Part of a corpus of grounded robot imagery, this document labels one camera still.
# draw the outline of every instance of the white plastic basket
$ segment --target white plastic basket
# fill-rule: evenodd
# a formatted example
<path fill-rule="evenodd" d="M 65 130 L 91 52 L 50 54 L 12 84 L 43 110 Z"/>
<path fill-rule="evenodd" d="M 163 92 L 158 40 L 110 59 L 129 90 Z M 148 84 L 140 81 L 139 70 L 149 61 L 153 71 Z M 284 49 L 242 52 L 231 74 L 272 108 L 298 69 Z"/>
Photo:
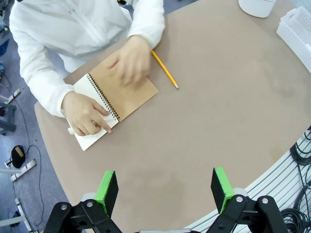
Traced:
<path fill-rule="evenodd" d="M 276 33 L 296 53 L 311 73 L 311 15 L 302 6 L 281 18 Z"/>

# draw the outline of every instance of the person's right hand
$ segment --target person's right hand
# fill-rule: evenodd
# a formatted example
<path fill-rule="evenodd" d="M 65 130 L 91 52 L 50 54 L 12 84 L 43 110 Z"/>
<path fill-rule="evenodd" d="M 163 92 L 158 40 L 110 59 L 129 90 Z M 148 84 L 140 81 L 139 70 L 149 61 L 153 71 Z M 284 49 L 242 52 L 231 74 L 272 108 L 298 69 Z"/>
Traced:
<path fill-rule="evenodd" d="M 108 116 L 109 112 L 88 96 L 73 91 L 68 92 L 63 99 L 61 108 L 79 136 L 96 134 L 102 128 L 108 133 L 112 132 L 109 125 L 101 117 L 101 114 Z"/>

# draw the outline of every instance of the open notebook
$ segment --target open notebook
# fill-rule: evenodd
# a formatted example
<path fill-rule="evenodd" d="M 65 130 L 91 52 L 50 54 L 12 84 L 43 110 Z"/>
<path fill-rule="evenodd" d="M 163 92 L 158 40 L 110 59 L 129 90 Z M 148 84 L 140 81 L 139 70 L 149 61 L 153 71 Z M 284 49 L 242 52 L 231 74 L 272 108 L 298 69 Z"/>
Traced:
<path fill-rule="evenodd" d="M 111 128 L 158 93 L 158 89 L 147 77 L 137 85 L 123 86 L 116 78 L 115 70 L 108 69 L 110 61 L 115 56 L 117 53 L 109 56 L 73 85 L 76 93 L 95 99 L 110 112 L 109 116 L 102 117 Z M 74 135 L 82 150 L 86 150 L 106 133 L 107 131 L 102 129 L 95 135 L 79 136 L 76 133 Z"/>

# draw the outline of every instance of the spiral binding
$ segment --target spiral binding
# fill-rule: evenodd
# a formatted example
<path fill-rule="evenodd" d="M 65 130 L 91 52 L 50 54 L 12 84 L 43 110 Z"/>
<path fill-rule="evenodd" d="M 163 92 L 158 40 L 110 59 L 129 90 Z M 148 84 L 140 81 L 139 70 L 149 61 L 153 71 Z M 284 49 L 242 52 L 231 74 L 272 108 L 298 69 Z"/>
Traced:
<path fill-rule="evenodd" d="M 86 76 L 87 76 L 87 79 L 91 82 L 91 84 L 94 87 L 94 89 L 96 90 L 96 92 L 98 93 L 98 95 L 100 96 L 100 98 L 102 99 L 102 101 L 104 102 L 105 106 L 109 109 L 109 112 L 111 114 L 113 114 L 113 118 L 116 118 L 117 120 L 120 120 L 120 117 L 119 117 L 118 113 L 111 106 L 109 100 L 106 98 L 106 96 L 103 94 L 101 89 L 98 87 L 98 85 L 96 84 L 96 82 L 94 81 L 92 76 L 89 73 Z"/>

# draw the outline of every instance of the hand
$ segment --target hand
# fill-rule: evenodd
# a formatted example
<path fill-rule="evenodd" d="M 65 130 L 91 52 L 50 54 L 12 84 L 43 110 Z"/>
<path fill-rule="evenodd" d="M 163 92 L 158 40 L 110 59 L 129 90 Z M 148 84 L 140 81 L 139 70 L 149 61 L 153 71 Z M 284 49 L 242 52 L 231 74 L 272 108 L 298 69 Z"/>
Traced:
<path fill-rule="evenodd" d="M 90 97 L 73 91 L 68 92 L 63 99 L 62 109 L 79 136 L 96 134 L 102 128 L 111 133 L 111 128 L 101 117 L 101 114 L 108 116 L 109 112 Z"/>
<path fill-rule="evenodd" d="M 116 67 L 117 77 L 123 79 L 124 85 L 137 83 L 150 74 L 150 51 L 149 43 L 141 36 L 134 35 L 120 49 L 109 68 Z"/>

